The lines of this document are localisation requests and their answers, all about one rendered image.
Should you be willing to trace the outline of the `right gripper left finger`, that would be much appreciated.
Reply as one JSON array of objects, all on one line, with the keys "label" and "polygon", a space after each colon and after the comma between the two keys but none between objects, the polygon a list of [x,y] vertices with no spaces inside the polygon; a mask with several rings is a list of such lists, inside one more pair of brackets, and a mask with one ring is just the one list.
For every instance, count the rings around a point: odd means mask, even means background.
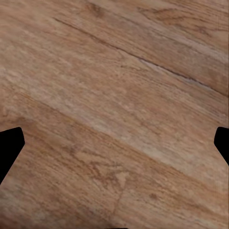
[{"label": "right gripper left finger", "polygon": [[20,127],[0,132],[0,184],[25,145]]}]

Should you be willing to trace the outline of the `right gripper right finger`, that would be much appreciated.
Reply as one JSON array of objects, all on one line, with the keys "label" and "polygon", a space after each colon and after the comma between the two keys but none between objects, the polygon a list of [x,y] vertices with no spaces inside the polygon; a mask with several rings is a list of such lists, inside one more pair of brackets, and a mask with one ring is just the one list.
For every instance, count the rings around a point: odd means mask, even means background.
[{"label": "right gripper right finger", "polygon": [[214,144],[229,165],[229,129],[218,127]]}]

